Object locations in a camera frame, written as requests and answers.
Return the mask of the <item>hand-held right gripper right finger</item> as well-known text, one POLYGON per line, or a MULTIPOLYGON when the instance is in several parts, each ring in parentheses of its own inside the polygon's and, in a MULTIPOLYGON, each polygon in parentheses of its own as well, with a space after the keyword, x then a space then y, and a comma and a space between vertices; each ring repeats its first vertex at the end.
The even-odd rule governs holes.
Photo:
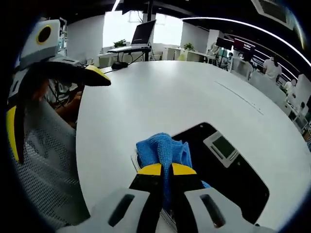
POLYGON ((248 222, 239 206, 214 188, 204 188, 189 166, 172 163, 171 201, 179 233, 274 233, 248 222))

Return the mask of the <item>person's left hand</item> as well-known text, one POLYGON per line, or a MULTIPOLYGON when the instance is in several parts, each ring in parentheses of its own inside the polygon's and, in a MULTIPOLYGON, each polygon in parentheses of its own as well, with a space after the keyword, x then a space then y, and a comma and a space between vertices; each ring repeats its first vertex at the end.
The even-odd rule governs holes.
POLYGON ((42 101, 49 89, 49 84, 50 83, 48 79, 43 80, 32 94, 31 100, 42 101))

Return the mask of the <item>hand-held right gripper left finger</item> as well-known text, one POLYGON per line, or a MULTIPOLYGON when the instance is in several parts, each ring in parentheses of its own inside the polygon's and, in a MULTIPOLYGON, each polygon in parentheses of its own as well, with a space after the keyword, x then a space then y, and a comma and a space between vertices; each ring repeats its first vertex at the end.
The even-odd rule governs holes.
POLYGON ((128 188, 104 197, 90 218, 60 233, 154 233, 162 209, 163 177, 160 163, 140 169, 128 188))

